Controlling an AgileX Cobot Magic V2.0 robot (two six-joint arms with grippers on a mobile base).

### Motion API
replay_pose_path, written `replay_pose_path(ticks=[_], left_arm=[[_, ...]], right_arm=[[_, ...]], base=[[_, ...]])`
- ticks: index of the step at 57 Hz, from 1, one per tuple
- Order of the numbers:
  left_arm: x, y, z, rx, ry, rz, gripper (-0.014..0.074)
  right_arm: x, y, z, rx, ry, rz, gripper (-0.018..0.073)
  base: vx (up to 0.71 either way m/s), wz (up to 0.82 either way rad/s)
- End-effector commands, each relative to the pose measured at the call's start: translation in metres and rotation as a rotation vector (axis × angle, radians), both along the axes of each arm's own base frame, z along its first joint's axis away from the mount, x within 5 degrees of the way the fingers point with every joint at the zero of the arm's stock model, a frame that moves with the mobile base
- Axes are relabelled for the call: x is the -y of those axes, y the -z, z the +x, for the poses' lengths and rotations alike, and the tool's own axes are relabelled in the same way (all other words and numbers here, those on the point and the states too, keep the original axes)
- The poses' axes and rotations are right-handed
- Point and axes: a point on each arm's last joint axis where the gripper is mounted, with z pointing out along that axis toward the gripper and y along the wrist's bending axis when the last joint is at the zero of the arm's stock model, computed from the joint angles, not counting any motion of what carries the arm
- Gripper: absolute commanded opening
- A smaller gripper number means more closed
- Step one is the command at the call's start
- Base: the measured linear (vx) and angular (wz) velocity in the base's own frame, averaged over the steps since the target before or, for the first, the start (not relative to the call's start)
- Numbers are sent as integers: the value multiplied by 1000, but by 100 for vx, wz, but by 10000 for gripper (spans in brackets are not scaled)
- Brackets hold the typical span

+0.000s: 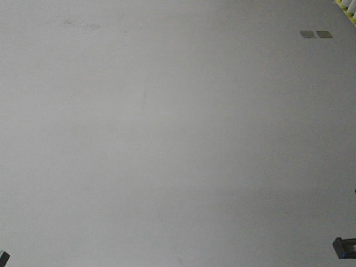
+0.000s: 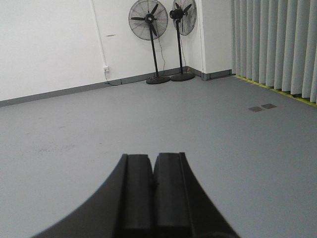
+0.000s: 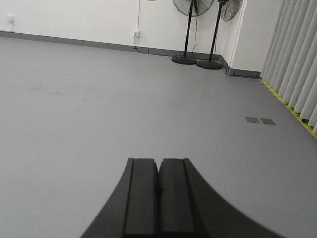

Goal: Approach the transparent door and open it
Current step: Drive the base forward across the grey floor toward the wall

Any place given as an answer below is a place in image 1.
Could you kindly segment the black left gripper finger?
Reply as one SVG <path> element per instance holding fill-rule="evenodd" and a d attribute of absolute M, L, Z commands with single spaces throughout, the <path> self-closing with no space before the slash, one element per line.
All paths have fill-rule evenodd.
<path fill-rule="evenodd" d="M 0 251 L 0 267 L 5 267 L 8 260 L 10 258 L 9 253 L 7 253 L 6 251 L 1 250 Z"/>

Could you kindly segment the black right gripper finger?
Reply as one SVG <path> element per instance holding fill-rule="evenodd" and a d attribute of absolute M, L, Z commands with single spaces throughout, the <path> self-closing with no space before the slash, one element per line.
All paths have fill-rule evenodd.
<path fill-rule="evenodd" d="M 340 237 L 333 241 L 333 248 L 338 259 L 355 259 L 355 243 L 356 239 L 342 239 Z"/>

